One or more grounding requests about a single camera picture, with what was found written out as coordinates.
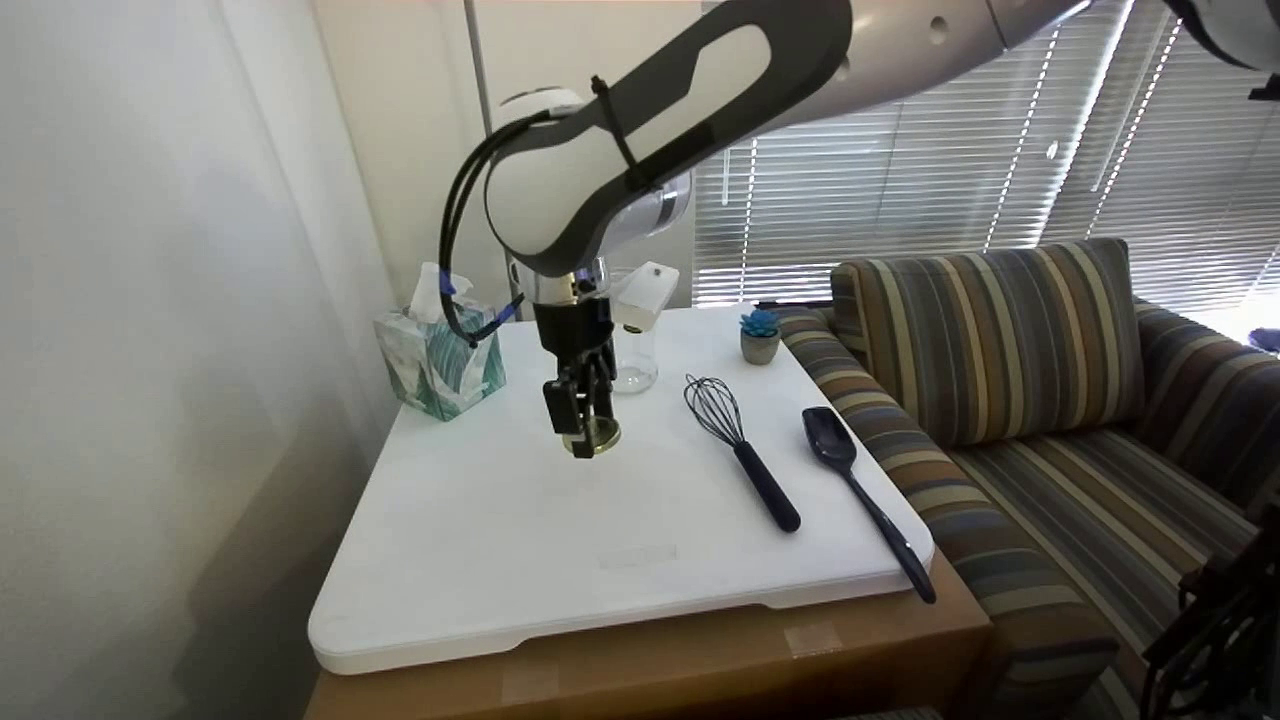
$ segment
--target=striped couch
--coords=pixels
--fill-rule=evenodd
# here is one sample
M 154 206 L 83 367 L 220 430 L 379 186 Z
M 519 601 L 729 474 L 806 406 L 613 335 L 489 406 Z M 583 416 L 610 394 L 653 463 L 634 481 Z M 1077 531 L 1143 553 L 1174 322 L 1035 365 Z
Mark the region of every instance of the striped couch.
M 847 260 L 783 340 L 991 616 L 971 715 L 1138 715 L 1180 577 L 1280 500 L 1280 365 L 1131 301 L 1125 240 Z

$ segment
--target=black spatula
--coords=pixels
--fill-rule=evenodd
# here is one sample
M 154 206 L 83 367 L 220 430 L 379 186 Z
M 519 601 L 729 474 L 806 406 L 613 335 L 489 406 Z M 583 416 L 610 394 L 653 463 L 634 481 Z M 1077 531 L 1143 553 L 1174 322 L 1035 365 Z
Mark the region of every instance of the black spatula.
M 904 531 L 885 518 L 885 508 L 870 496 L 870 490 L 854 478 L 855 444 L 845 432 L 841 416 L 834 410 L 806 410 L 806 432 L 809 432 L 812 457 L 824 461 L 835 478 L 845 478 L 854 496 L 863 503 L 863 514 L 880 527 L 890 553 L 918 586 L 920 601 L 934 604 L 935 591 L 934 591 L 934 579 L 930 579 L 920 558 L 911 553 Z

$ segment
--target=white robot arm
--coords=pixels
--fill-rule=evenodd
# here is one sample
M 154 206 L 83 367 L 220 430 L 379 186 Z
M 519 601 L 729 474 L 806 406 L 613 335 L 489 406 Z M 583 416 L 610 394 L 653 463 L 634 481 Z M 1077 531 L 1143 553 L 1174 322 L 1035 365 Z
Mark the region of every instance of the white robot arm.
M 449 193 L 441 229 L 445 313 L 452 322 L 449 268 L 462 213 L 486 177 L 486 213 L 498 240 L 539 275 L 538 325 L 555 355 L 555 381 L 543 385 L 554 430 L 577 457 L 597 457 L 620 437 L 610 400 L 613 322 L 597 268 L 613 218 L 745 138 L 923 94 L 1083 6 L 724 0 L 623 80 L 597 80 L 592 104 L 533 94 L 519 104 L 538 114 L 494 131 Z M 1219 56 L 1276 70 L 1280 0 L 1174 6 L 1184 17 L 1197 14 L 1204 32 L 1229 35 L 1232 47 L 1219 47 Z M 458 332 L 478 340 L 501 322 Z

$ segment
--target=window blinds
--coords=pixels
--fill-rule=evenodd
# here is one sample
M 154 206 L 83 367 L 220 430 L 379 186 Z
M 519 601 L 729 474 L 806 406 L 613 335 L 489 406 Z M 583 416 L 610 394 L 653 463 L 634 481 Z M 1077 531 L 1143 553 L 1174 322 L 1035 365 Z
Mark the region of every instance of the window blinds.
M 911 102 L 756 138 L 698 177 L 698 306 L 827 295 L 841 256 L 1035 243 L 1131 0 Z
M 1280 322 L 1280 125 L 1265 73 L 1213 61 L 1166 6 L 1125 27 L 1049 240 L 1125 235 L 1138 295 Z

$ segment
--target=couch armrest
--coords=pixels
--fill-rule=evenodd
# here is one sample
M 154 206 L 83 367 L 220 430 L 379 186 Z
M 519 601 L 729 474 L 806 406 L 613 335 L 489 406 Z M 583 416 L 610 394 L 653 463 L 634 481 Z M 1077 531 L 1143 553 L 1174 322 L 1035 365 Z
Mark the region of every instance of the couch armrest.
M 899 485 L 991 616 L 997 645 L 977 677 L 980 715 L 1059 715 L 1118 658 L 1109 619 L 1074 579 L 923 437 L 834 335 L 827 313 L 783 313 L 783 340 L 845 423 Z
M 1280 362 L 1139 306 L 1147 416 L 1138 437 L 1261 519 L 1280 503 Z

